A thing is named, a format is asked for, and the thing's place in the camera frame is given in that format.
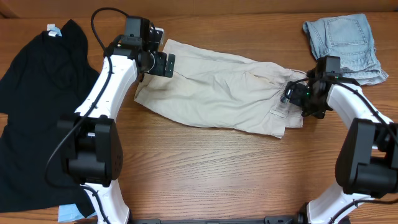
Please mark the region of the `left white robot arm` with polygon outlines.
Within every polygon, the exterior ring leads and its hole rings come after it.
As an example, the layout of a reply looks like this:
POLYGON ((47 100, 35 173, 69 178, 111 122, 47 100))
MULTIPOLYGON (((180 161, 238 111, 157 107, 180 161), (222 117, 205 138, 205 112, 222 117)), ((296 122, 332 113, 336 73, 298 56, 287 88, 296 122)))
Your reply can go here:
POLYGON ((61 163, 64 173, 86 192, 98 223, 132 223, 118 181, 123 149, 116 118, 139 74, 171 78, 176 56, 157 47, 125 44, 110 44, 105 53, 102 72, 90 94, 73 115, 62 116, 58 122, 63 137, 61 163))

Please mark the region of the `beige shorts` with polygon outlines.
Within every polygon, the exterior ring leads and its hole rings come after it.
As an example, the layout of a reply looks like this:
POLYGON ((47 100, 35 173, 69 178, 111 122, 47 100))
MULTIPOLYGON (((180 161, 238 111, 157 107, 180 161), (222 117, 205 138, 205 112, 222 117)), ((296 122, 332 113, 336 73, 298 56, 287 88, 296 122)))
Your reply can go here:
POLYGON ((188 126, 277 138, 287 128, 303 126, 300 108, 280 99, 286 84, 304 72, 172 39, 164 52, 176 56, 173 76, 146 75, 134 96, 151 111, 188 126))

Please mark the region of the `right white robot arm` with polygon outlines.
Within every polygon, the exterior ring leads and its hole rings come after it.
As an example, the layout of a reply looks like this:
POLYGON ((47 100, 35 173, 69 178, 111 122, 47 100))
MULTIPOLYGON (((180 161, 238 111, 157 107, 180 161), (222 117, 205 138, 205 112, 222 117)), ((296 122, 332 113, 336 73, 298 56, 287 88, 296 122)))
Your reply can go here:
POLYGON ((335 183, 296 216, 265 217, 265 223, 349 223, 349 214, 362 204, 382 204, 383 196, 397 193, 397 124, 369 102, 356 80, 288 82, 282 102, 317 118, 336 111, 348 133, 336 160, 335 183))

